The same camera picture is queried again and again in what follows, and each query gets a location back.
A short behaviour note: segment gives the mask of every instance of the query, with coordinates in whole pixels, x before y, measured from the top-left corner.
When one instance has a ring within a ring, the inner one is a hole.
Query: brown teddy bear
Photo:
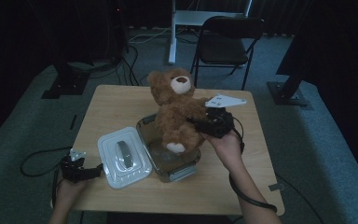
[[[195,87],[190,74],[183,68],[165,72],[153,71],[147,80],[151,93],[160,108],[156,125],[162,136],[162,145],[174,153],[188,153],[204,142],[202,135],[187,118],[207,119],[207,98],[194,99]]]

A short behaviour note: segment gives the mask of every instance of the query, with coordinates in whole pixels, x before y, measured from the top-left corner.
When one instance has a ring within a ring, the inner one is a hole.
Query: folding chair
[[[253,58],[255,43],[264,33],[264,21],[257,18],[215,16],[200,28],[200,37],[190,73],[195,68],[194,85],[200,67],[232,67],[229,73],[246,64],[241,90],[244,89]]]

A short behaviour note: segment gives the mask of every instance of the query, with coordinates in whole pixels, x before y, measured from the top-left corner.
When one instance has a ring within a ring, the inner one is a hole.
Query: teddy bear snout
[[[176,77],[171,81],[172,90],[183,94],[191,90],[191,83],[188,77]]]
[[[186,83],[186,82],[187,82],[187,78],[185,78],[185,77],[178,77],[178,78],[176,79],[176,81],[177,81],[177,82]]]

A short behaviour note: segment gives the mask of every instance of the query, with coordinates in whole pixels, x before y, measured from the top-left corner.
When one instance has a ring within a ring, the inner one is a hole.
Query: teddy bear paw
[[[180,153],[180,152],[184,152],[186,150],[185,147],[180,143],[177,143],[177,144],[169,143],[169,144],[167,144],[167,149],[174,153]]]

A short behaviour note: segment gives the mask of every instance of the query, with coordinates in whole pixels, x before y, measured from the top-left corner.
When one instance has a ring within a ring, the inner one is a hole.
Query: container lid
[[[102,136],[98,149],[109,185],[121,189],[153,171],[144,145],[135,128],[127,127]]]

